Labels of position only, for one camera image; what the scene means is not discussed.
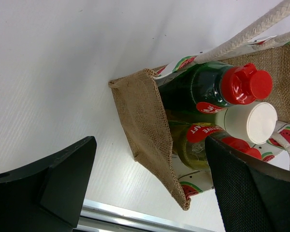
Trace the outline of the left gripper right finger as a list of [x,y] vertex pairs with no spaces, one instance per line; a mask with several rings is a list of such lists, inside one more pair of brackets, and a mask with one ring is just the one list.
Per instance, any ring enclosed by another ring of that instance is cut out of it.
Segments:
[[227,232],[290,232],[290,171],[207,137],[205,151]]

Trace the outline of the white-lid frosted jar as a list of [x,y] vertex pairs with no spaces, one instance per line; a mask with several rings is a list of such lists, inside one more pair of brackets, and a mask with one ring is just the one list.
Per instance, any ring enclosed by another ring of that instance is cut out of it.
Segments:
[[214,123],[229,135],[257,145],[271,137],[277,119],[276,109],[267,102],[235,105],[214,114]]

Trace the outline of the jute watermelon canvas bag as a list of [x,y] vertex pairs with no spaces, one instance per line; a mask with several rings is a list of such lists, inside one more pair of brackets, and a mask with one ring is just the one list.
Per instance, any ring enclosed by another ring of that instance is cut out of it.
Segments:
[[[274,77],[274,92],[266,101],[275,106],[279,120],[290,123],[290,32],[249,46],[254,37],[289,15],[290,0],[284,0],[225,43],[197,55],[193,64],[256,62]],[[144,69],[108,85],[134,159],[159,179],[183,210],[188,210],[191,200],[184,195],[172,166],[173,140],[155,83],[158,71]]]

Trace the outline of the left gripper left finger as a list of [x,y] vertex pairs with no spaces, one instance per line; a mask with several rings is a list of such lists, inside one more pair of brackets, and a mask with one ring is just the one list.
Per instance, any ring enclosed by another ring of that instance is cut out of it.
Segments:
[[71,232],[77,227],[97,142],[88,136],[0,174],[0,232]]

